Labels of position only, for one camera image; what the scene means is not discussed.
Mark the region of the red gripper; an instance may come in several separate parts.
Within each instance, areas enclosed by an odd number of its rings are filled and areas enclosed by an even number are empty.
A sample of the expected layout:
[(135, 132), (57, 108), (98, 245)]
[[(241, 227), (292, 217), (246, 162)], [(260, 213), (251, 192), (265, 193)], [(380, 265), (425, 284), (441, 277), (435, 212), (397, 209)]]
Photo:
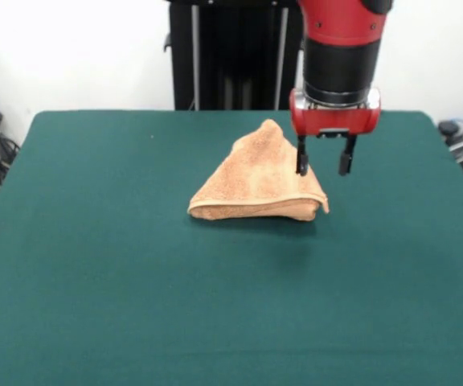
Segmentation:
[[(296, 173), (306, 176), (309, 168), (306, 136), (371, 133), (377, 126), (381, 114), (381, 95), (377, 88), (371, 88), (366, 100), (360, 105), (327, 107), (312, 104), (301, 89), (294, 88), (289, 95), (289, 107), (292, 126), (298, 135)], [(340, 175), (350, 173), (356, 142), (356, 136), (348, 136), (346, 139), (339, 159)]]

